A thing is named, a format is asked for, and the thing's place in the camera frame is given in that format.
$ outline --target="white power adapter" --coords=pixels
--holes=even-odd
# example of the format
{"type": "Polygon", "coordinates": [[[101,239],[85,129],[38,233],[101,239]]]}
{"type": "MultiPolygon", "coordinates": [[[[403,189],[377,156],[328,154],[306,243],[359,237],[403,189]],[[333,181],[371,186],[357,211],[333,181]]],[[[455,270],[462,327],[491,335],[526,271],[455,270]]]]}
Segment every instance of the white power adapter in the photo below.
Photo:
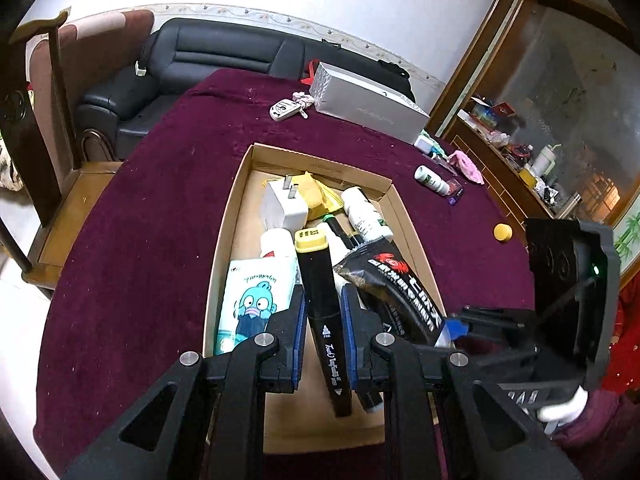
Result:
{"type": "Polygon", "coordinates": [[[300,196],[298,186],[291,185],[291,177],[267,182],[260,204],[260,220],[264,230],[282,227],[294,235],[306,224],[309,208],[300,196]]]}

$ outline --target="black marker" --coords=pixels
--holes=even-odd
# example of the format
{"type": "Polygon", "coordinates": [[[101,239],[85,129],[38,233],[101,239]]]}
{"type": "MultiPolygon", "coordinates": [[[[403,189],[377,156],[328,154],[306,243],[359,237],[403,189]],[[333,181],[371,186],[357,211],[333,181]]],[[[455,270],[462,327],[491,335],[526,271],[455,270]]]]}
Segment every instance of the black marker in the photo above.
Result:
{"type": "Polygon", "coordinates": [[[335,291],[329,243],[321,230],[295,235],[298,265],[305,289],[306,311],[335,416],[351,415],[340,301],[335,291]]]}
{"type": "Polygon", "coordinates": [[[362,236],[360,236],[357,233],[354,234],[351,238],[349,238],[349,240],[353,244],[354,248],[356,248],[357,246],[362,245],[364,243],[364,238],[362,238],[362,236]]]}
{"type": "Polygon", "coordinates": [[[342,226],[340,225],[340,222],[338,222],[338,219],[334,215],[324,215],[322,217],[322,221],[326,222],[331,231],[334,232],[334,235],[336,235],[338,238],[340,238],[340,240],[344,242],[344,246],[348,250],[351,251],[353,248],[355,248],[355,245],[353,245],[353,242],[351,241],[347,233],[344,232],[342,226]]]}

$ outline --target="cardboard box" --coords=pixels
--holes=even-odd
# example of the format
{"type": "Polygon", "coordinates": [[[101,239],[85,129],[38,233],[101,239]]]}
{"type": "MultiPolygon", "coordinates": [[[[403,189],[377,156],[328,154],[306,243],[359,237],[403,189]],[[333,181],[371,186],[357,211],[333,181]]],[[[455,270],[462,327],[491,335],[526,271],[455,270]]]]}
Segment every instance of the cardboard box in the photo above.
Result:
{"type": "Polygon", "coordinates": [[[320,113],[413,144],[429,116],[405,95],[353,72],[320,63],[309,93],[320,113]]]}
{"type": "MultiPolygon", "coordinates": [[[[216,325],[230,260],[257,258],[263,232],[258,214],[264,181],[286,174],[309,171],[335,190],[360,186],[394,232],[404,259],[444,314],[431,267],[414,225],[391,180],[353,166],[263,144],[249,147],[240,163],[220,225],[211,269],[202,354],[212,355],[216,325]]],[[[344,214],[343,227],[353,230],[344,214]]],[[[264,451],[267,453],[312,452],[378,444],[384,441],[384,413],[367,414],[353,399],[353,415],[335,418],[320,369],[313,338],[307,327],[302,378],[293,395],[267,394],[264,451]]]]}

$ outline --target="black leather sofa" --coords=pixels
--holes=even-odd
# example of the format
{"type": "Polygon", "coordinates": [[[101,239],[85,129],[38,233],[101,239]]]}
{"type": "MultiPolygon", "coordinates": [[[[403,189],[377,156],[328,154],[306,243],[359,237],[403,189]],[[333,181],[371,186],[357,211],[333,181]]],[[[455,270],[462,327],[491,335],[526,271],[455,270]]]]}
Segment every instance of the black leather sofa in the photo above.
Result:
{"type": "Polygon", "coordinates": [[[217,69],[299,80],[308,76],[313,59],[363,75],[415,101],[409,76],[399,66],[339,45],[260,27],[173,18],[151,34],[142,49],[138,63],[146,75],[136,75],[135,67],[128,66],[82,97],[74,115],[76,132],[81,143],[87,136],[101,139],[111,156],[124,159],[181,94],[217,69]]]}

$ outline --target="small white bottle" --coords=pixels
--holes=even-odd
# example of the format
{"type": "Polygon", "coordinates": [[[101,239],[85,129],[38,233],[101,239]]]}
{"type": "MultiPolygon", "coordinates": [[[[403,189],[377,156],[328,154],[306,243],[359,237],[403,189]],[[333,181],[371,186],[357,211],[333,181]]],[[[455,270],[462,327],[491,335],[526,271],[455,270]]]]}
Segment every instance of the small white bottle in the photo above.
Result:
{"type": "Polygon", "coordinates": [[[275,227],[263,232],[260,236],[260,257],[290,256],[297,258],[291,233],[282,227],[275,227]]]}
{"type": "Polygon", "coordinates": [[[350,187],[342,192],[344,212],[349,222],[360,233],[365,242],[385,237],[392,241],[394,234],[375,206],[367,200],[359,187],[350,187]]]}
{"type": "Polygon", "coordinates": [[[435,171],[431,171],[426,166],[419,166],[414,173],[414,179],[423,186],[434,190],[437,194],[446,196],[449,193],[447,184],[435,171]]]}

